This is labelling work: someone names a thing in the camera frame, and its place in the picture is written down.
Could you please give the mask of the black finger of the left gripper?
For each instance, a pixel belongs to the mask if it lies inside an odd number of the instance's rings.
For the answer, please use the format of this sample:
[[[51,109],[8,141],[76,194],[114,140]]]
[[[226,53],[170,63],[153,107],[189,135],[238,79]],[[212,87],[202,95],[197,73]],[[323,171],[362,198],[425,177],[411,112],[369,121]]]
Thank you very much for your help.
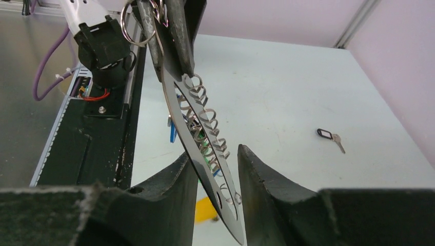
[[[145,35],[145,44],[149,48],[153,67],[159,82],[164,82],[164,51],[157,26],[161,23],[162,9],[160,1],[137,1],[140,22]]]
[[[169,30],[175,45],[181,70],[194,76],[194,41],[205,12],[206,0],[167,0]]]

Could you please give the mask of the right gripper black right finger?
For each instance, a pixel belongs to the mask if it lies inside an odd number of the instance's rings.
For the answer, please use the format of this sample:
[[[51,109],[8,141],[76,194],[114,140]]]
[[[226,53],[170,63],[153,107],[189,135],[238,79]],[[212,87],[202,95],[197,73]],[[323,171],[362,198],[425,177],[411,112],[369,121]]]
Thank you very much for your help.
[[[312,191],[238,146],[248,245],[434,245],[434,189]]]

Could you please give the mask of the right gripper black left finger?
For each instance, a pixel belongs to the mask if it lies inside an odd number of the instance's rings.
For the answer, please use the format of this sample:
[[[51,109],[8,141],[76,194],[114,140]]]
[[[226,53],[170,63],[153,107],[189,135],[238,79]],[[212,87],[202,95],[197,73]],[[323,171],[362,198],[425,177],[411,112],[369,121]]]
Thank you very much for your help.
[[[1,245],[191,245],[197,176],[187,154],[121,190],[1,189]]]

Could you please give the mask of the yellow key tag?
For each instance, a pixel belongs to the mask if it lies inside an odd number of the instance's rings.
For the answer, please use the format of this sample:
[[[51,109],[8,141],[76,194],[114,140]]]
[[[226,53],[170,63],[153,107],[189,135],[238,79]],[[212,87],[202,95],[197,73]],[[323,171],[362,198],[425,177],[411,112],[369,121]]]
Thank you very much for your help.
[[[195,204],[194,223],[217,221],[218,214],[209,197],[198,200]]]

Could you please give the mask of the blue key tag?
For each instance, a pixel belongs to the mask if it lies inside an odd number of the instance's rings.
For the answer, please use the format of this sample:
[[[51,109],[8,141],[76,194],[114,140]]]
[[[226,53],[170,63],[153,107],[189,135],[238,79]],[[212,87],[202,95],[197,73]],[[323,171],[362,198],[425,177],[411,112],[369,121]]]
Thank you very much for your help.
[[[171,115],[168,115],[168,122],[167,122],[168,127],[170,128],[170,142],[174,143],[177,137],[177,130],[175,127],[175,124],[172,120]]]

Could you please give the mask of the silver key with black tag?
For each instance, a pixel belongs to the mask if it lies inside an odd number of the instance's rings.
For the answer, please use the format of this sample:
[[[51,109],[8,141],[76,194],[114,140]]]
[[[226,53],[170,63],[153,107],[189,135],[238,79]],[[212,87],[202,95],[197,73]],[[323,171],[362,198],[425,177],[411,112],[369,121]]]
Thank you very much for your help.
[[[341,137],[339,136],[339,134],[332,134],[332,140],[338,145],[338,147],[340,148],[341,152],[343,154],[346,153],[342,143],[341,143]]]

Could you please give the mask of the black key tag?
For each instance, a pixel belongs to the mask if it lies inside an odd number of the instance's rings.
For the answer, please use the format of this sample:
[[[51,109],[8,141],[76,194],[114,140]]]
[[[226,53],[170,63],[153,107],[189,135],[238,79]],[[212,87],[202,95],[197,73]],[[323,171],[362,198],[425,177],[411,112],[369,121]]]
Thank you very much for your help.
[[[322,138],[333,140],[333,135],[330,131],[318,128],[316,130],[316,132],[317,132],[318,136],[320,136]]]

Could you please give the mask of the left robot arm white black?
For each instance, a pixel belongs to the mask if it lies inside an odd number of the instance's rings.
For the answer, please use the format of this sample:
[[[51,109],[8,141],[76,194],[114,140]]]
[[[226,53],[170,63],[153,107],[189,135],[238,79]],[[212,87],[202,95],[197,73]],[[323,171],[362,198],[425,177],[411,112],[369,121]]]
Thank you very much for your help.
[[[126,84],[135,64],[130,57],[131,45],[149,45],[154,67],[160,69],[162,52],[157,48],[152,21],[169,31],[182,73],[193,76],[193,43],[206,5],[206,1],[126,1],[120,18],[116,19],[100,1],[60,2],[69,30],[78,44],[80,62],[91,72],[94,83],[104,89],[116,89]],[[126,29],[129,7],[145,35],[142,42],[135,42]]]

